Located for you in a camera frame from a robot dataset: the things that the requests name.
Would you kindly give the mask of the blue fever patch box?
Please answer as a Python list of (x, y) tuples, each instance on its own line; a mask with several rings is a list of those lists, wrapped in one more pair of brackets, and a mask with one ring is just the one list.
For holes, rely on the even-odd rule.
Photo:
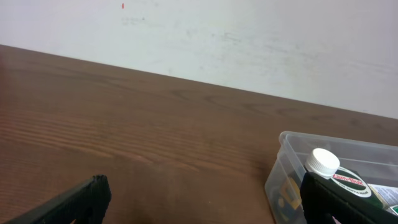
[(383, 204), (383, 209), (397, 216), (398, 194), (397, 187), (369, 184), (371, 190)]

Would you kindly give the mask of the dark syrup bottle white cap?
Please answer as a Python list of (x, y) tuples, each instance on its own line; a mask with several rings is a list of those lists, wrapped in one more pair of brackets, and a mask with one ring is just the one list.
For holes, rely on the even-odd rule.
[[(321, 177), (330, 179), (340, 166), (339, 159), (330, 151), (315, 148), (307, 157), (305, 172), (314, 172)], [(277, 191), (275, 205), (278, 215), (285, 222), (296, 219), (301, 207), (300, 186), (302, 181), (295, 172), (287, 175)]]

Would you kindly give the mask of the green Zam-Buk box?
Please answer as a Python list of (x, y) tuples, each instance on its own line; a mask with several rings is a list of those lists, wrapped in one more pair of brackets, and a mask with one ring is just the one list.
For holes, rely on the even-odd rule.
[(382, 201), (356, 171), (339, 167), (330, 180), (337, 186), (369, 202), (375, 207), (384, 208)]

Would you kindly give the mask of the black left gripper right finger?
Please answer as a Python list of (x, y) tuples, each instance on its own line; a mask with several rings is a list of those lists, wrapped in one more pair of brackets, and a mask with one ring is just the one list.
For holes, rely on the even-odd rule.
[(397, 224), (396, 215), (313, 172), (304, 175), (300, 196), (308, 224)]

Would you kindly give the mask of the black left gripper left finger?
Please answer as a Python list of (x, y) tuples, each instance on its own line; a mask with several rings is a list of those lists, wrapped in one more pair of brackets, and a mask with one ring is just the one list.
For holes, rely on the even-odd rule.
[(101, 224), (111, 201), (105, 175), (94, 175), (44, 204), (15, 217), (7, 224)]

